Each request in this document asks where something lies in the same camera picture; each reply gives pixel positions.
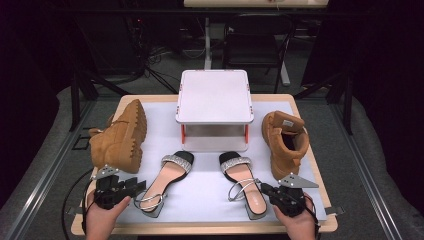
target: human hand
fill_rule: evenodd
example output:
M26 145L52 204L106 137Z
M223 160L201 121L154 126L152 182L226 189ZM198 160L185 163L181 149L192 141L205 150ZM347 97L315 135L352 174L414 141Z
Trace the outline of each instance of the human hand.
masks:
M305 196L307 196L305 198L306 207L312 211L312 202L308 198L309 195L305 193ZM315 221L308 211L304 210L295 217L289 217L284 215L277 206L272 205L272 208L277 219L286 226L287 234L291 240L315 239Z
M112 209L106 210L99 207L94 201L94 190L87 196L87 206L91 206L87 211L87 240L108 239L115 227L118 216L125 210L131 201L126 196L122 201L116 204Z

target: black sandal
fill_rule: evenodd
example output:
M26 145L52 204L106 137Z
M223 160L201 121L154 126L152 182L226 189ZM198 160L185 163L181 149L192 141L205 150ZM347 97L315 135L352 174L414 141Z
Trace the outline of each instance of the black sandal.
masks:
M237 152L226 152L219 156L221 171L224 176L234 182L234 186L240 184L241 190L235 197L230 197L231 191L228 192L228 200L230 202L246 199L246 210L250 220L256 220L265 217L267 204L261 191L256 183L260 183L258 179L253 178L250 170L251 160L247 157L241 157Z
M164 156L158 176L143 198L134 201L134 205L141 209L144 215L153 218L158 217L164 204L166 189L171 183L181 181L187 176L193 161L193 154L186 151L178 151L174 155Z

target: box lid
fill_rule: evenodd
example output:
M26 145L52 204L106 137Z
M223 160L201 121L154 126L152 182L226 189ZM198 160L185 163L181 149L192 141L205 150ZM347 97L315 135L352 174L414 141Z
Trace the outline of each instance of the box lid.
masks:
M252 101L244 70L186 70L176 120L180 124L247 124Z

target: tan suede boot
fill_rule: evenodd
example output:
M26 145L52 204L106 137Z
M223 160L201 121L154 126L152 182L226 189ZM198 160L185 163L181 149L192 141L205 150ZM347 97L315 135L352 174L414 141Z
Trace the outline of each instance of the tan suede boot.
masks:
M271 149L271 172L276 180L299 174L300 160L309 147L305 122L281 111L268 113L262 121L262 137Z
M138 172L143 154L141 143L147 134L146 114L140 100L129 103L108 128L103 131L90 129L89 134L91 159L95 167L100 169L107 164L128 173Z

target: white storage box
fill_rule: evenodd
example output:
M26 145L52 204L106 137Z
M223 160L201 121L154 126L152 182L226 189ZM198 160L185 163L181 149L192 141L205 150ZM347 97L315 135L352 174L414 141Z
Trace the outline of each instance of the white storage box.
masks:
M253 121L244 70L186 70L176 120L186 151L246 151Z

